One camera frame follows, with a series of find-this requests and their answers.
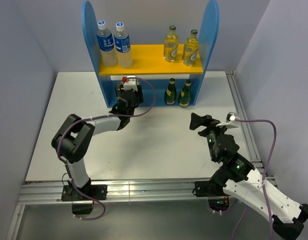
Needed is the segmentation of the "black drink can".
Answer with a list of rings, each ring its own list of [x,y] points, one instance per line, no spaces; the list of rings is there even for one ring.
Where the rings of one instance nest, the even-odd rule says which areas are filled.
[[[120,97],[122,95],[122,92],[124,91],[124,84],[122,82],[118,82],[115,84],[115,92],[116,96]]]

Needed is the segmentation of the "green glass bottle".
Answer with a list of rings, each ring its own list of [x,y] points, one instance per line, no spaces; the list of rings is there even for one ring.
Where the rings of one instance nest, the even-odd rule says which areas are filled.
[[[188,107],[190,101],[191,101],[191,81],[187,80],[185,82],[184,87],[182,88],[182,90],[180,91],[179,97],[178,97],[178,104],[183,107],[186,108]]]
[[[167,105],[173,105],[175,104],[176,97],[177,97],[177,92],[175,87],[175,79],[171,78],[164,93],[164,101]]]

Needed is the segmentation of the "clear soda bottle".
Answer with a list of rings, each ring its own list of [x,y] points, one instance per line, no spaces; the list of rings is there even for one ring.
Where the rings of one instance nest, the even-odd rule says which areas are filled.
[[[190,36],[185,41],[182,61],[186,66],[192,66],[196,61],[199,48],[199,40],[197,38],[197,34],[198,31],[196,29],[192,29]]]
[[[176,26],[169,27],[169,33],[164,39],[164,59],[167,62],[176,60],[178,54],[179,37],[176,34]]]

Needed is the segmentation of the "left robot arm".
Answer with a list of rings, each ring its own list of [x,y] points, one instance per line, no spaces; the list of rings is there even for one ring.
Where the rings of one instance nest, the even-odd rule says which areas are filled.
[[[143,102],[142,87],[137,79],[117,83],[115,91],[117,103],[104,118],[83,120],[76,114],[70,114],[52,139],[51,145],[65,163],[70,177],[66,197],[75,201],[87,200],[101,193],[91,185],[84,163],[92,137],[122,130],[130,122],[135,108]]]

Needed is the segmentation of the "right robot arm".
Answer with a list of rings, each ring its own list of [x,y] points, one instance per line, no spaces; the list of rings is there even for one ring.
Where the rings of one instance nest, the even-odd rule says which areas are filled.
[[[298,203],[270,183],[265,172],[238,153],[234,137],[226,134],[244,121],[229,112],[225,122],[210,115],[191,114],[190,130],[204,126],[198,135],[206,138],[211,160],[221,167],[209,180],[194,183],[196,197],[232,196],[268,220],[270,233],[285,240],[295,240],[308,219],[308,204]]]

